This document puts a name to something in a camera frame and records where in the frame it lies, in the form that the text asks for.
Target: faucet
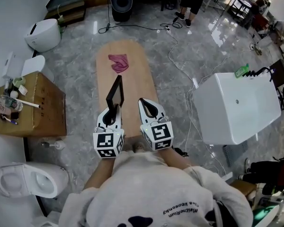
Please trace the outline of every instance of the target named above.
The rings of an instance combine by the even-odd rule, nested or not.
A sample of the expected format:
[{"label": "faucet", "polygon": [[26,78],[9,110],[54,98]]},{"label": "faucet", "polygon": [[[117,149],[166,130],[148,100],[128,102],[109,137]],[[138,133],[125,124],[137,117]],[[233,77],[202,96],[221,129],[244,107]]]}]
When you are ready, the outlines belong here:
[{"label": "faucet", "polygon": [[273,74],[271,73],[271,70],[268,67],[262,67],[260,70],[258,70],[256,72],[256,76],[260,75],[263,71],[268,70],[270,73],[270,80],[271,81],[273,79]]}]

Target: box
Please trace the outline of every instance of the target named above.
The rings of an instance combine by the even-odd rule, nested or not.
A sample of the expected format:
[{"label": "box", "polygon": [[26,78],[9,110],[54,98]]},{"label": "box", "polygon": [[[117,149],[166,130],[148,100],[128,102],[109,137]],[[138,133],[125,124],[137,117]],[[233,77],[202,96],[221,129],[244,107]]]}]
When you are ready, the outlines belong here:
[{"label": "box", "polygon": [[18,125],[0,119],[0,134],[18,137],[57,137],[66,135],[65,94],[41,72],[24,76],[26,96],[19,99],[38,104],[35,108],[23,104],[19,112]]},{"label": "box", "polygon": [[245,181],[241,181],[241,180],[234,180],[230,186],[238,189],[242,194],[244,194],[245,197],[247,197],[252,191],[256,191],[257,190],[257,185],[253,184],[253,183],[248,183]]}]

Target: toilet tank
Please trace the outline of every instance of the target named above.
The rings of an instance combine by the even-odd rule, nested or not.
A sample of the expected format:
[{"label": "toilet tank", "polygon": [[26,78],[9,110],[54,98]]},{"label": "toilet tank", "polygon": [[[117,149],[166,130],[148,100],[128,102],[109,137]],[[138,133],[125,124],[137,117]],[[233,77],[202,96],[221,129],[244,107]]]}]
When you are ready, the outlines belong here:
[{"label": "toilet tank", "polygon": [[24,36],[27,44],[38,52],[54,48],[61,41],[56,19],[46,19],[32,25]]},{"label": "toilet tank", "polygon": [[14,52],[9,53],[2,72],[2,77],[5,80],[21,77],[21,73],[24,66],[24,60]]}]

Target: pink cloth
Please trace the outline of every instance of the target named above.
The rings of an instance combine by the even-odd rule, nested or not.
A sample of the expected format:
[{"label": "pink cloth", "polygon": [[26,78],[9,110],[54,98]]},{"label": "pink cloth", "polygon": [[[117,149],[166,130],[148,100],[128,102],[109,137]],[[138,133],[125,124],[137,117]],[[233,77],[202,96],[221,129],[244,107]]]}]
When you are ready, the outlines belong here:
[{"label": "pink cloth", "polygon": [[112,65],[112,69],[116,73],[120,73],[122,71],[125,71],[128,68],[128,61],[127,61],[127,55],[108,55],[108,58],[115,62],[115,64]]}]

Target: shoe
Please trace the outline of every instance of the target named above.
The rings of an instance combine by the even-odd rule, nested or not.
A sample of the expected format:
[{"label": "shoe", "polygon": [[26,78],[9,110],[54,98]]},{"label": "shoe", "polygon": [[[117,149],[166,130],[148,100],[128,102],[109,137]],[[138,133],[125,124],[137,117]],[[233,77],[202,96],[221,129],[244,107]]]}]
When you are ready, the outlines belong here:
[{"label": "shoe", "polygon": [[190,28],[191,21],[189,19],[185,19],[186,27]]},{"label": "shoe", "polygon": [[243,181],[243,177],[244,177],[244,174],[240,174],[240,175],[238,176],[238,179],[241,180],[241,181]]},{"label": "shoe", "polygon": [[250,173],[250,166],[251,166],[251,162],[248,158],[245,159],[245,163],[244,163],[244,168],[245,168],[245,173]]},{"label": "shoe", "polygon": [[145,146],[142,142],[136,142],[133,145],[133,152],[138,153],[138,152],[144,152],[145,151]]},{"label": "shoe", "polygon": [[179,12],[175,12],[175,15],[176,15],[181,21],[184,21],[184,17],[185,17],[184,14],[181,14],[181,13],[179,13]]}]

